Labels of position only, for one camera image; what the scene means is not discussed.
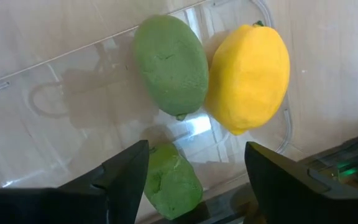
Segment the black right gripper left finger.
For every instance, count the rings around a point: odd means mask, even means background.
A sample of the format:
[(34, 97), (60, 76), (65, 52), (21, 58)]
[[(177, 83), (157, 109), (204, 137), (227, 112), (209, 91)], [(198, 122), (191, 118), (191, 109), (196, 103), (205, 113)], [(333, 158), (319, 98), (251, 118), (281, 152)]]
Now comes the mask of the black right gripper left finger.
[(148, 163), (140, 140), (60, 187), (0, 189), (0, 223), (134, 223)]

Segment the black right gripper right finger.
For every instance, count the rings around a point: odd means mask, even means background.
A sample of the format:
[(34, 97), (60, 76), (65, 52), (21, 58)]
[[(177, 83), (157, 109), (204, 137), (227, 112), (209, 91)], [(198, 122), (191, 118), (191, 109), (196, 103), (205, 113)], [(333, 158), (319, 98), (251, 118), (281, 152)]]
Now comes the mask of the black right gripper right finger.
[(358, 189), (256, 142), (244, 160), (267, 223), (358, 223)]

